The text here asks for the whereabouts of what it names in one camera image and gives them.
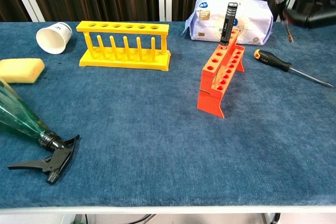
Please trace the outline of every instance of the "test tube rack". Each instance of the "test tube rack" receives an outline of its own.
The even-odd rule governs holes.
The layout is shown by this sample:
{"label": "test tube rack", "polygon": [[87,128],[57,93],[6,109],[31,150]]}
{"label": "test tube rack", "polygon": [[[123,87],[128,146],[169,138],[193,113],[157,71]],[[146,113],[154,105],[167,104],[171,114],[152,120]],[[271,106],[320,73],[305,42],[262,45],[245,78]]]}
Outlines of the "test tube rack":
{"label": "test tube rack", "polygon": [[231,32],[229,45],[218,45],[202,69],[197,108],[224,118],[221,110],[222,98],[236,70],[244,72],[241,63],[245,48],[238,46],[238,31]]}
{"label": "test tube rack", "polygon": [[[77,31],[84,33],[88,47],[79,66],[169,70],[171,54],[167,50],[167,24],[82,21],[77,26]],[[94,47],[90,33],[160,35],[161,49],[155,48],[154,37],[151,38],[151,49],[141,47],[140,37],[136,38],[137,48],[130,48],[127,36],[123,36],[124,47],[116,47],[113,36],[110,36],[111,47],[106,47],[100,35],[97,36],[99,46]]]}

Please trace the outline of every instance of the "paper cup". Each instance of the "paper cup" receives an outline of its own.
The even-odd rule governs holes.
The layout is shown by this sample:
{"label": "paper cup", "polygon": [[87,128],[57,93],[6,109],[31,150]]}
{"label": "paper cup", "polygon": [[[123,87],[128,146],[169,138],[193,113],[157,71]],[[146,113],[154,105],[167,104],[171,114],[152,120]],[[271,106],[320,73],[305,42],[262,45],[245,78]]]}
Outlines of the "paper cup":
{"label": "paper cup", "polygon": [[40,29],[36,34],[38,45],[45,51],[53,55],[62,53],[72,36],[69,25],[58,22],[52,26]]}

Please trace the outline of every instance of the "yellow sponge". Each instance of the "yellow sponge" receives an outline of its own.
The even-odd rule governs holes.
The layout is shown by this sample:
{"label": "yellow sponge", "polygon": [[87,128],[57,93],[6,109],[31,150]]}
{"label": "yellow sponge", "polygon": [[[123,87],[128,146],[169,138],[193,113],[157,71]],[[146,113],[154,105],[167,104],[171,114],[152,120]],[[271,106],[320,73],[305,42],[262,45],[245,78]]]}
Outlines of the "yellow sponge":
{"label": "yellow sponge", "polygon": [[34,83],[43,69],[41,59],[0,60],[0,77],[7,83]]}

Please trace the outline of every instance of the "blue table cover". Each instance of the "blue table cover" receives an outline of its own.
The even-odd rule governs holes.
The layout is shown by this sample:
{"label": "blue table cover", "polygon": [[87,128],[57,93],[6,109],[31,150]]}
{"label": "blue table cover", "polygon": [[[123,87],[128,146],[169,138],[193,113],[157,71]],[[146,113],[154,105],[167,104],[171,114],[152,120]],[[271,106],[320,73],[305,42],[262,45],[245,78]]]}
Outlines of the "blue table cover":
{"label": "blue table cover", "polygon": [[[253,57],[269,50],[336,84],[336,26],[293,28],[290,44],[277,23],[264,46],[245,46],[245,73],[235,73],[221,119],[196,108],[202,67],[218,43],[180,36],[184,22],[169,23],[168,72],[79,67],[87,47],[78,22],[68,22],[65,52],[47,54],[35,35],[50,24],[0,23],[0,58],[41,58],[37,82],[12,87],[64,140],[81,139],[49,185],[40,171],[7,165],[50,152],[1,132],[1,208],[336,205],[336,89]],[[141,37],[149,48],[150,36]],[[136,47],[135,35],[129,45]]]}

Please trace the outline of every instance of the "screwdriver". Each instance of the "screwdriver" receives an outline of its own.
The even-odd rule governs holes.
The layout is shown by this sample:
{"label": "screwdriver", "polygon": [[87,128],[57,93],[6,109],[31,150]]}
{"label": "screwdriver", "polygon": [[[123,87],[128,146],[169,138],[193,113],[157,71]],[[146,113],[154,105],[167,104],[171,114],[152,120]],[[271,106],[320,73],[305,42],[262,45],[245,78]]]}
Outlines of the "screwdriver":
{"label": "screwdriver", "polygon": [[284,62],[283,60],[280,60],[278,57],[276,57],[271,52],[264,51],[264,50],[261,50],[261,49],[257,49],[254,52],[254,58],[256,58],[256,60],[260,61],[263,64],[266,64],[266,65],[269,65],[269,66],[272,66],[272,67],[276,67],[278,69],[281,69],[284,72],[288,72],[288,70],[292,70],[292,71],[294,71],[298,74],[301,74],[301,75],[303,75],[303,76],[305,76],[305,77],[307,77],[307,78],[309,78],[309,79],[311,79],[315,82],[318,82],[319,84],[322,84],[324,86],[331,87],[331,88],[334,87],[333,85],[331,85],[329,83],[326,83],[324,81],[316,79],[312,76],[309,76],[308,74],[302,73],[299,70],[296,70],[296,69],[292,68],[291,67],[292,63]]}

